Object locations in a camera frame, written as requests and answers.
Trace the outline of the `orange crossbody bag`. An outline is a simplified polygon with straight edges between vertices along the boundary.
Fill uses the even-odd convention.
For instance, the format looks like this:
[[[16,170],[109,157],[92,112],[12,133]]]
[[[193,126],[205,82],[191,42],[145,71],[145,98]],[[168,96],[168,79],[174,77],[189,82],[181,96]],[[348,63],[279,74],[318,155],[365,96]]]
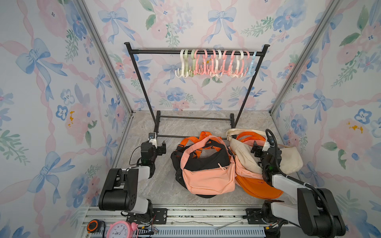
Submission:
[[[250,196],[259,199],[277,199],[283,195],[283,191],[266,184],[258,184],[251,179],[240,177],[236,174],[236,184]]]
[[[199,141],[203,140],[204,138],[206,138],[210,135],[212,135],[210,132],[202,131],[200,133],[199,137],[195,137],[195,136],[187,137],[187,138],[183,139],[181,141],[181,143],[177,146],[176,151],[183,152],[187,146],[191,146],[193,144],[196,144]],[[216,146],[212,146],[212,144],[210,142],[209,144],[207,144],[206,148],[201,148],[201,149],[196,150],[194,152],[193,158],[200,158],[203,150],[207,150],[207,152],[212,152],[213,150],[215,150],[216,152],[219,152],[221,150],[221,148],[216,147]]]

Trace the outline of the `beige crossbody bag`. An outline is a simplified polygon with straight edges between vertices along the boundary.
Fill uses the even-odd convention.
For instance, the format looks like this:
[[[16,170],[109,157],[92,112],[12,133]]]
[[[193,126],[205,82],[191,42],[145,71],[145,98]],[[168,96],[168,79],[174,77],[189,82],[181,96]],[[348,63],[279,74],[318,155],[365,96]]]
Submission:
[[[238,159],[236,163],[237,175],[261,179],[262,168],[259,165],[261,160],[251,153],[251,149],[254,142],[259,146],[265,145],[267,139],[266,133],[249,129],[229,129],[226,136],[232,152],[235,154],[236,159]],[[303,167],[301,155],[296,147],[282,147],[278,154],[282,157],[280,169],[284,173],[290,175]]]

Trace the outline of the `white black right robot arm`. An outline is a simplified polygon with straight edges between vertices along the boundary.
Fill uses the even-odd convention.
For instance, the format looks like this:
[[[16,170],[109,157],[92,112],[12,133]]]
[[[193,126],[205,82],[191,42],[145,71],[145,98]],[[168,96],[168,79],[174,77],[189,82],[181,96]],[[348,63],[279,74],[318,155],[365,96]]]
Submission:
[[[319,238],[342,237],[346,227],[332,192],[286,175],[280,168],[281,150],[277,143],[254,143],[251,152],[260,158],[264,181],[296,199],[295,205],[280,200],[266,200],[261,211],[248,215],[269,224],[267,235],[280,236],[285,224],[302,229],[304,234]]]

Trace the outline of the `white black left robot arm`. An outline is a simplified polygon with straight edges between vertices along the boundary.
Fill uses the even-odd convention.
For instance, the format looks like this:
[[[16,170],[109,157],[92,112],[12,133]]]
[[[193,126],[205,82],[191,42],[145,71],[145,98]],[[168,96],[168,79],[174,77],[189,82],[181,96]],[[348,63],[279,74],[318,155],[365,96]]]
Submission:
[[[138,196],[138,185],[139,182],[153,177],[156,158],[166,154],[166,143],[155,146],[147,141],[140,148],[141,158],[134,167],[109,170],[99,197],[100,210],[150,213],[152,202]]]

